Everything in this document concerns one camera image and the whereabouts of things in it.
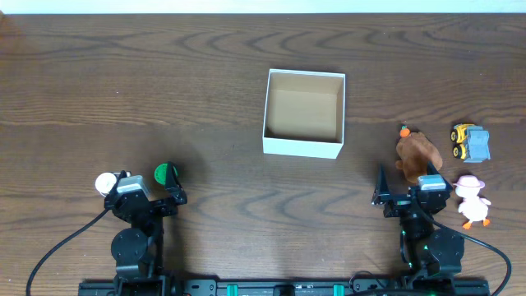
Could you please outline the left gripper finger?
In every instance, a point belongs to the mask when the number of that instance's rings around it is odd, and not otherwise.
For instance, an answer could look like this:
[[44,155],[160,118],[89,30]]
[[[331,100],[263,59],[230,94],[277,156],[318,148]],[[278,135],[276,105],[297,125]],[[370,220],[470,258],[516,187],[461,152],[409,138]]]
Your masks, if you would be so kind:
[[183,192],[178,182],[177,170],[170,161],[166,163],[164,188],[172,197],[180,197]]
[[108,192],[107,192],[107,194],[109,195],[111,192],[115,191],[117,186],[118,186],[119,181],[122,178],[127,178],[127,177],[128,177],[128,172],[127,171],[112,172],[111,176],[108,177]]

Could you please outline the white round wooden toy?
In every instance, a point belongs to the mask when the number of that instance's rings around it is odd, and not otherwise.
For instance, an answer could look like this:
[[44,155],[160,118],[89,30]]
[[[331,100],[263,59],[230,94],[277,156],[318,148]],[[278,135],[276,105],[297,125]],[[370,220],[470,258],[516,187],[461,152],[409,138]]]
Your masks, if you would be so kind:
[[95,179],[95,189],[103,197],[106,197],[117,183],[119,175],[119,172],[105,172],[100,174],[97,179]]

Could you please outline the green round toy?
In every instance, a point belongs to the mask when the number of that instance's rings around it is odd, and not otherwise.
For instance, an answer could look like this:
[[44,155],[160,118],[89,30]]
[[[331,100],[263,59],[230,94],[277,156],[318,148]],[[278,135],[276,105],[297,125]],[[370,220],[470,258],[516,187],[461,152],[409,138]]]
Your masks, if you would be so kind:
[[155,181],[157,183],[159,183],[160,185],[163,185],[165,184],[165,172],[166,172],[166,163],[162,163],[160,164],[156,169],[155,169],[155,173],[154,173],[154,176],[155,176]]

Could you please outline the brown plush bear toy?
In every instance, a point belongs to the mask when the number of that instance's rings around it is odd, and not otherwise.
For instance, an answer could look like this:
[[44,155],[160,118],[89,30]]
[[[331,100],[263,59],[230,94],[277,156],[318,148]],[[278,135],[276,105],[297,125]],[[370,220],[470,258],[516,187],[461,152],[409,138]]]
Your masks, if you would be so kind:
[[422,132],[411,132],[402,126],[400,139],[395,147],[399,160],[395,167],[402,170],[407,181],[416,183],[418,178],[427,174],[427,164],[432,162],[436,170],[440,170],[443,159],[435,147]]

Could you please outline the yellow grey toy truck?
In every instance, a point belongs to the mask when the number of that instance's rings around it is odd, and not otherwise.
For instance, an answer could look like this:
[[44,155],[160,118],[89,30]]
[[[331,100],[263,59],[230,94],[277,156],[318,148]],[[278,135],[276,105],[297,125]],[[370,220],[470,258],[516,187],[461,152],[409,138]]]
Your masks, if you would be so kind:
[[450,139],[454,143],[452,155],[464,163],[481,163],[491,158],[489,131],[474,124],[453,126]]

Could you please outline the pink duck toy with hat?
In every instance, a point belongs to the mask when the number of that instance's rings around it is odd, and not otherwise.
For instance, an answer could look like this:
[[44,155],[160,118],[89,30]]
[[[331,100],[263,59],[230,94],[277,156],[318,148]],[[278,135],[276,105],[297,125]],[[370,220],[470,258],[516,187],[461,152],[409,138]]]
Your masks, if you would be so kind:
[[484,227],[491,223],[487,218],[491,202],[479,196],[485,186],[486,184],[474,175],[461,176],[454,184],[456,195],[462,198],[458,212],[466,219],[462,225],[464,229],[471,229],[475,222],[481,222]]

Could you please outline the white cardboard box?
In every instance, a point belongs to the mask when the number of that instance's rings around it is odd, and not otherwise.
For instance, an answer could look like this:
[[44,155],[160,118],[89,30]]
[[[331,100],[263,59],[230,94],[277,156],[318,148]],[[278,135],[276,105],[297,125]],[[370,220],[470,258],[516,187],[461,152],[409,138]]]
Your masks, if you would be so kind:
[[336,159],[344,146],[346,76],[270,69],[263,152]]

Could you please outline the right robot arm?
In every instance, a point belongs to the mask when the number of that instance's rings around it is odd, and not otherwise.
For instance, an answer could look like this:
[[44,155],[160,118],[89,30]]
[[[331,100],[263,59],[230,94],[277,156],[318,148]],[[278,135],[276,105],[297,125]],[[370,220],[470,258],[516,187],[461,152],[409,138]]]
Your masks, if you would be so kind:
[[453,284],[462,270],[464,239],[446,229],[437,229],[432,216],[446,207],[453,187],[435,166],[404,194],[390,191],[385,170],[379,169],[371,203],[383,206],[385,218],[398,218],[401,226],[400,253],[410,272],[399,279],[402,289],[432,289],[441,280]]

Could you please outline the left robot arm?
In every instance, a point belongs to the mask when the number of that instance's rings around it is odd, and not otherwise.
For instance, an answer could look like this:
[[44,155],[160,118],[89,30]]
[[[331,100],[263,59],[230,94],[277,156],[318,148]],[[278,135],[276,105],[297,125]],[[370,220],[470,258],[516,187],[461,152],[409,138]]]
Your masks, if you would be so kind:
[[116,295],[182,293],[179,281],[164,269],[163,220],[176,215],[178,207],[187,204],[187,194],[172,162],[155,169],[155,180],[168,192],[168,197],[151,201],[143,177],[127,171],[102,173],[95,181],[95,188],[104,195],[104,209],[130,225],[111,243],[116,261],[113,280]]

